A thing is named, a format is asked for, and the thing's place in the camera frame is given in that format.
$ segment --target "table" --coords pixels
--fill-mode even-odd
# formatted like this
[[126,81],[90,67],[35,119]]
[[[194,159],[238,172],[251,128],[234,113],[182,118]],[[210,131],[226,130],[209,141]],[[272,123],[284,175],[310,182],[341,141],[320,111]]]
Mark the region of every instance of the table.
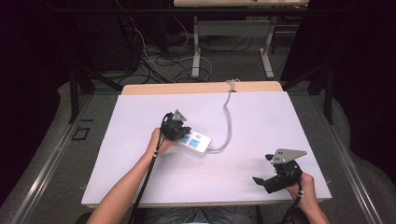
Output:
[[[176,7],[283,7],[304,6],[309,0],[174,0]],[[274,78],[268,51],[276,26],[276,17],[269,21],[198,21],[194,17],[194,57],[192,62],[192,77],[199,76],[201,50],[200,35],[251,35],[266,36],[264,48],[260,49],[265,75]]]
[[[146,149],[151,131],[165,113],[179,109],[186,126],[212,137],[225,138],[222,106],[228,83],[131,85],[115,106],[105,139],[84,193],[82,204],[95,207]],[[289,201],[285,190],[268,194],[251,177],[268,179],[274,167],[264,158],[279,147],[305,150],[297,159],[316,179],[320,200],[332,195],[307,142],[288,94],[279,83],[237,82],[228,108],[233,136],[219,154],[203,157],[172,146],[156,161],[140,202],[141,207],[253,205]]]

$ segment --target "power outlet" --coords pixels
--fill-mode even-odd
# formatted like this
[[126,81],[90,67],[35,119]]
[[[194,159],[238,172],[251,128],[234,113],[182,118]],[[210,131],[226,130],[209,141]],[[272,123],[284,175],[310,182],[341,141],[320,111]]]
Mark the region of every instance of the power outlet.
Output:
[[209,137],[195,131],[190,131],[177,142],[177,145],[199,155],[205,155],[210,142],[211,139]]

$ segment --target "black horizontal bar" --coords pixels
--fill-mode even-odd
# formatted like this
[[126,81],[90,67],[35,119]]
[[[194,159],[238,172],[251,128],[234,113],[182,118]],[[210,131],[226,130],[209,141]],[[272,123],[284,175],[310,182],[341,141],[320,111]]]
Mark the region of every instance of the black horizontal bar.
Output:
[[198,8],[151,8],[151,9],[78,9],[52,8],[59,15],[130,15],[130,16],[299,16],[299,17],[345,17],[353,15],[350,9],[293,9],[248,7],[198,7]]

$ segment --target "person's left arm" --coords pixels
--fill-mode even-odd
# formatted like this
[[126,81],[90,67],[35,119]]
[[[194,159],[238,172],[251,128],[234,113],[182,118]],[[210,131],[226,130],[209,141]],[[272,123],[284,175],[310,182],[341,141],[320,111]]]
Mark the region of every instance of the person's left arm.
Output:
[[[151,134],[146,152],[134,167],[107,193],[105,198],[93,211],[88,223],[120,223],[122,221],[143,177],[149,169],[159,136],[160,129],[157,128]],[[159,154],[164,153],[173,144],[172,141],[165,139],[163,136],[162,139],[164,140]]]

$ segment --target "silver bracket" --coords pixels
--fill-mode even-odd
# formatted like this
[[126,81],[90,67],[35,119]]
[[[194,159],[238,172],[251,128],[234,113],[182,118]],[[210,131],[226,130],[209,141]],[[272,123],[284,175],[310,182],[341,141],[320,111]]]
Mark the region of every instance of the silver bracket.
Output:
[[176,110],[172,120],[186,121],[187,119],[180,113],[180,111]]
[[306,151],[279,148],[271,159],[272,164],[284,164],[306,155]]

